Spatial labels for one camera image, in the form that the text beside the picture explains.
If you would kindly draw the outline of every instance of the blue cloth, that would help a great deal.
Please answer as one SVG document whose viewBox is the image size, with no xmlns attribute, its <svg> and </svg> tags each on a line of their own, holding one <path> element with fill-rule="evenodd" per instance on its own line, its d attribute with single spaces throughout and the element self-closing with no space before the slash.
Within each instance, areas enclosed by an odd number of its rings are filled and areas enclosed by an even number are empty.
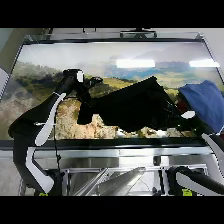
<svg viewBox="0 0 224 224">
<path fill-rule="evenodd" d="M 204 81 L 201 84 L 187 84 L 179 88 L 192 110 L 215 133 L 224 125 L 224 98 L 215 83 Z"/>
</svg>

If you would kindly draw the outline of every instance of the landscape picture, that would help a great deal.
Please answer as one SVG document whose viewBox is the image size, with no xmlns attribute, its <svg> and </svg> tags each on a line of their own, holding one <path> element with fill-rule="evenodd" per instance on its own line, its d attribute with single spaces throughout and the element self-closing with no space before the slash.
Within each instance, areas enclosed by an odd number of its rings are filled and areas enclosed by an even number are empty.
<svg viewBox="0 0 224 224">
<path fill-rule="evenodd" d="M 90 90 L 92 97 L 101 97 L 155 76 L 175 102 L 178 88 L 185 84 L 199 84 L 204 80 L 210 80 L 224 91 L 216 68 L 189 66 L 189 61 L 210 58 L 203 43 L 24 45 L 0 103 L 1 140 L 11 139 L 8 136 L 9 125 L 21 114 L 43 102 L 54 91 L 65 69 L 82 69 L 87 78 L 103 78 L 103 83 Z M 118 68 L 117 59 L 150 59 L 155 61 L 155 67 Z M 57 139 L 113 139 L 119 137 L 118 132 L 122 132 L 121 135 L 125 138 L 159 137 L 157 132 L 149 127 L 126 133 L 119 127 L 106 126 L 97 114 L 93 116 L 90 124 L 78 125 L 79 108 L 80 102 L 73 98 L 66 99 L 60 104 L 56 125 Z M 175 129 L 168 129 L 166 136 L 179 137 L 182 134 Z"/>
</svg>

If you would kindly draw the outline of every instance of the black and white robotic arm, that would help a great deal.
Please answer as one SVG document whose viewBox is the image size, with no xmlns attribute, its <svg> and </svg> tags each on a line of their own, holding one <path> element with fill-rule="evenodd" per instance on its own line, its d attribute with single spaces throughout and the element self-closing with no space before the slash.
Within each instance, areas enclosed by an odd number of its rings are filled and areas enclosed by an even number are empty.
<svg viewBox="0 0 224 224">
<path fill-rule="evenodd" d="M 83 72 L 79 69 L 65 70 L 63 75 L 55 91 L 43 103 L 25 112 L 9 128 L 9 135 L 14 138 L 13 161 L 22 179 L 27 186 L 45 193 L 52 189 L 54 180 L 34 160 L 36 147 L 49 138 L 59 103 L 72 90 L 77 91 L 80 101 L 91 100 L 88 89 L 102 81 L 92 78 L 85 85 Z"/>
</svg>

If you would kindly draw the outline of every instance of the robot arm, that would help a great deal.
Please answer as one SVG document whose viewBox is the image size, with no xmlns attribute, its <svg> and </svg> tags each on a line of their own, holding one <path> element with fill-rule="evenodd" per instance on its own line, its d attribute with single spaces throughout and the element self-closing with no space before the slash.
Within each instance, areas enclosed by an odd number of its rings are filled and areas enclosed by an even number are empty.
<svg viewBox="0 0 224 224">
<path fill-rule="evenodd" d="M 34 160 L 35 149 L 49 138 L 59 103 L 74 89 L 80 101 L 90 100 L 87 90 L 95 84 L 89 82 L 87 88 L 79 69 L 65 70 L 63 75 L 55 91 L 43 103 L 25 112 L 9 128 L 9 135 L 14 138 L 13 161 L 22 179 L 27 186 L 45 193 L 52 189 L 54 180 Z"/>
</svg>

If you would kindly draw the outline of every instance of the black fabric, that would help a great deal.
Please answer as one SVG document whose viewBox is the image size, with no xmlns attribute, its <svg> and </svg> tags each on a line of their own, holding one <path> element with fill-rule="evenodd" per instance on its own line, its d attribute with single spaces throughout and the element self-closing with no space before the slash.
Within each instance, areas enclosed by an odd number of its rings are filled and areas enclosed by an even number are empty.
<svg viewBox="0 0 224 224">
<path fill-rule="evenodd" d="M 88 124 L 99 114 L 104 124 L 127 132 L 143 127 L 156 130 L 175 127 L 180 113 L 155 77 L 95 99 L 94 106 L 83 103 L 78 124 Z"/>
</svg>

